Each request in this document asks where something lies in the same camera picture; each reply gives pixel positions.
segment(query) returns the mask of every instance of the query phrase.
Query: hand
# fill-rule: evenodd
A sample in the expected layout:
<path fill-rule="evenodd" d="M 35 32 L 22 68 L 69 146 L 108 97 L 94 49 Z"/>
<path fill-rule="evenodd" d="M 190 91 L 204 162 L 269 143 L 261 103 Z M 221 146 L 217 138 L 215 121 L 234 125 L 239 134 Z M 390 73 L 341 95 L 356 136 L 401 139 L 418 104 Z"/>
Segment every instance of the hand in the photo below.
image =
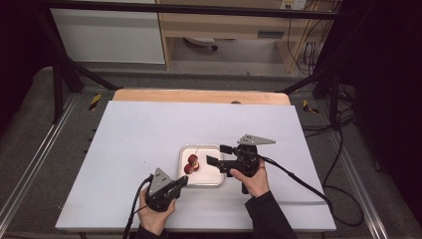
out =
<path fill-rule="evenodd" d="M 230 173 L 239 181 L 245 184 L 251 196 L 259 197 L 270 191 L 268 184 L 267 170 L 265 169 L 265 161 L 260 159 L 260 166 L 257 173 L 253 177 L 247 177 L 237 169 L 230 169 Z"/>
<path fill-rule="evenodd" d="M 144 188 L 139 193 L 139 207 L 142 208 L 146 206 L 145 195 L 146 189 Z M 164 229 L 165 222 L 167 218 L 176 210 L 176 199 L 173 199 L 168 206 L 167 211 L 165 212 L 156 212 L 149 207 L 145 207 L 142 210 L 137 212 L 139 217 L 140 225 L 143 228 L 150 231 L 151 233 L 159 236 L 161 235 L 162 230 Z"/>

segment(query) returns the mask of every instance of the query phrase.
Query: table surface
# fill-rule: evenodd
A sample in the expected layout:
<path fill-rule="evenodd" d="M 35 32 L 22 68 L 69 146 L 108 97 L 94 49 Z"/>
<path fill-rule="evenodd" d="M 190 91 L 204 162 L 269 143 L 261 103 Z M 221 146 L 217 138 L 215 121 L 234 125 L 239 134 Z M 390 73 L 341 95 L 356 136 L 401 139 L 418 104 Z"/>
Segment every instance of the table surface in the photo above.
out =
<path fill-rule="evenodd" d="M 135 102 L 124 97 L 130 95 L 135 96 Z M 215 100 L 218 95 L 224 100 Z M 173 102 L 157 102 L 170 96 Z M 204 103 L 209 96 L 219 103 Z M 258 96 L 257 101 L 251 96 Z M 272 96 L 285 100 L 280 105 L 276 101 L 273 105 L 257 105 L 264 103 L 263 96 L 269 102 Z M 186 99 L 199 99 L 201 103 L 186 103 Z M 242 104 L 221 104 L 232 101 Z M 183 146 L 236 146 L 245 133 L 274 139 L 275 144 L 259 145 L 259 153 L 322 191 L 296 110 L 289 104 L 283 94 L 117 91 L 107 105 L 56 227 L 68 231 L 122 231 L 136 188 L 156 167 L 176 179 Z M 234 158 L 225 154 L 224 159 Z M 267 168 L 270 187 L 295 230 L 335 230 L 322 199 L 279 169 L 271 165 Z M 183 188 L 166 228 L 191 232 L 251 230 L 252 222 L 244 207 L 249 198 L 241 193 L 241 183 L 234 178 L 226 177 L 213 188 Z M 137 225 L 135 217 L 132 229 Z"/>

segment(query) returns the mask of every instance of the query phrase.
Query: sleeve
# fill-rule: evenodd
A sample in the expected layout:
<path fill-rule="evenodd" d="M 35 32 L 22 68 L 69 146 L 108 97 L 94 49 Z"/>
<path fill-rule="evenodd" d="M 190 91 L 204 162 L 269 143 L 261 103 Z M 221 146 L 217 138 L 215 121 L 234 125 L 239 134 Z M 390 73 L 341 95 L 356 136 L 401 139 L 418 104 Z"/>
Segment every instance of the sleeve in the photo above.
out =
<path fill-rule="evenodd" d="M 137 228 L 135 239 L 165 239 L 168 238 L 167 231 L 164 229 L 161 235 L 157 236 L 143 228 L 141 225 Z"/>
<path fill-rule="evenodd" d="M 245 206 L 254 225 L 254 238 L 298 238 L 271 191 L 252 197 Z"/>

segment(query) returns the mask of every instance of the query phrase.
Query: gray floor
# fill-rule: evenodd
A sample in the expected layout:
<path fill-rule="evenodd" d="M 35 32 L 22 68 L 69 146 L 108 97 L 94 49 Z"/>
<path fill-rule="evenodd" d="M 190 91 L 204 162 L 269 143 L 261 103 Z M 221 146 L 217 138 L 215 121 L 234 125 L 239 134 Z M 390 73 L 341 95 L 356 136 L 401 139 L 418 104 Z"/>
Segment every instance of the gray floor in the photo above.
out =
<path fill-rule="evenodd" d="M 273 92 L 301 79 L 304 74 L 295 71 L 286 74 L 283 63 L 271 42 L 219 40 L 219 50 L 193 46 L 182 40 L 176 42 L 173 66 L 87 64 L 105 79 L 126 88 L 202 89 Z M 87 87 L 78 94 L 75 106 L 32 186 L 23 198 L 19 209 L 4 238 L 78 238 L 75 233 L 55 229 L 60 215 L 60 205 L 66 201 L 73 182 L 78 175 L 90 147 L 90 138 L 95 136 L 106 102 L 113 92 L 99 88 L 88 79 Z M 323 125 L 321 114 L 305 112 L 303 100 L 318 108 L 325 101 L 314 101 L 310 91 L 313 85 L 290 95 L 297 107 L 302 125 Z M 88 111 L 96 93 L 102 99 L 95 111 Z M 5 205 L 27 165 L 31 162 L 39 145 L 48 133 L 53 118 L 53 87 L 51 72 L 40 72 L 25 103 L 15 114 L 8 130 L 0 138 L 0 205 Z M 390 176 L 377 172 L 370 150 L 367 148 L 358 125 L 350 124 L 342 129 L 345 149 L 352 159 L 359 176 L 365 183 L 389 238 L 422 238 L 420 225 L 415 221 L 408 207 L 394 186 Z M 320 180 L 323 180 L 336 155 L 337 148 L 330 133 L 307 138 Z M 341 187 L 353 193 L 344 172 L 338 163 L 328 184 Z M 346 221 L 358 219 L 359 213 L 349 198 L 328 190 L 334 204 L 335 215 Z M 372 238 L 366 223 L 349 227 L 337 223 L 335 232 L 325 233 L 327 238 Z M 321 238 L 318 233 L 299 233 L 301 238 Z M 118 235 L 89 234 L 89 238 L 118 238 Z M 198 235 L 174 235 L 185 238 L 199 238 Z M 250 238 L 250 235 L 218 235 L 219 238 Z"/>

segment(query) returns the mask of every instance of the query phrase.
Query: white cabinet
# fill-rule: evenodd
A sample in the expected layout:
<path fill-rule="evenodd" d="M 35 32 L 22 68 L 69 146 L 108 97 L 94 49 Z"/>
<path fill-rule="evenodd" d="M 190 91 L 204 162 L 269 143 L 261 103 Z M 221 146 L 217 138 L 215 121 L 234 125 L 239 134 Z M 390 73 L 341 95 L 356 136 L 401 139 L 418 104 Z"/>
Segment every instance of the white cabinet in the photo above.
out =
<path fill-rule="evenodd" d="M 74 61 L 165 64 L 156 13 L 67 9 L 52 9 L 52 13 L 66 51 Z"/>

